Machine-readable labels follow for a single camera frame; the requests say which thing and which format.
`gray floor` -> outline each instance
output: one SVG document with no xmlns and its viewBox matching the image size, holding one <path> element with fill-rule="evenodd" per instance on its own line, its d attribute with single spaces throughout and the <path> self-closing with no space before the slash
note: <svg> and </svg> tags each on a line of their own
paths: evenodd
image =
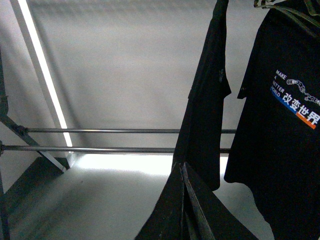
<svg viewBox="0 0 320 240">
<path fill-rule="evenodd" d="M 71 169 L 37 186 L 9 216 L 12 240 L 133 240 L 169 176 L 172 155 L 78 154 Z M 221 171 L 226 159 L 221 160 Z M 273 240 L 250 190 L 214 192 L 260 240 Z"/>
</svg>

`led light strip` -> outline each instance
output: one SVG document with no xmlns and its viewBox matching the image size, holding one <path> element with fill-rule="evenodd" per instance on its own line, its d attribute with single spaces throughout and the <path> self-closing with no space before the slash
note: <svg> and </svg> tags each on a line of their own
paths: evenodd
<svg viewBox="0 0 320 240">
<path fill-rule="evenodd" d="M 44 54 L 43 49 L 40 44 L 39 36 L 37 34 L 36 27 L 35 27 L 34 21 L 32 19 L 27 1 L 26 0 L 18 0 L 18 3 L 21 8 L 21 12 L 22 12 L 25 24 L 26 24 L 27 29 L 29 31 L 31 41 L 32 41 L 32 44 L 33 44 L 33 47 L 35 50 L 35 54 L 38 58 L 46 86 L 49 90 L 49 94 L 50 94 L 51 100 L 53 102 L 55 112 L 56 112 L 57 117 L 59 119 L 59 123 L 60 123 L 62 129 L 67 129 L 67 123 L 66 123 L 64 114 L 62 112 L 62 109 L 61 109 L 61 105 L 60 105 L 60 102 L 59 102 L 59 99 L 57 96 L 57 92 L 56 92 L 56 89 L 55 89 L 55 86 L 54 86 L 54 83 L 53 83 L 53 80 L 52 80 L 52 77 L 51 77 L 51 74 L 50 74 L 50 71 L 49 71 L 49 68 L 47 65 L 45 54 Z M 72 141 L 71 141 L 70 134 L 65 132 L 65 133 L 63 133 L 63 135 L 64 135 L 66 145 L 68 147 L 72 147 Z"/>
</svg>

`chain graphic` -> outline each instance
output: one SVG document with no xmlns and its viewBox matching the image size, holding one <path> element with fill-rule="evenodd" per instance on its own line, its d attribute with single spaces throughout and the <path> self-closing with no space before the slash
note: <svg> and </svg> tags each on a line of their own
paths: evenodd
<svg viewBox="0 0 320 240">
<path fill-rule="evenodd" d="M 311 96 L 309 93 L 307 93 L 306 87 L 301 81 L 295 80 L 295 79 L 288 79 L 286 81 L 286 84 L 287 85 L 297 85 L 299 87 L 300 92 L 305 95 L 304 100 L 309 101 L 309 102 L 313 102 L 313 103 L 320 106 L 320 100 L 314 96 Z"/>
</svg>

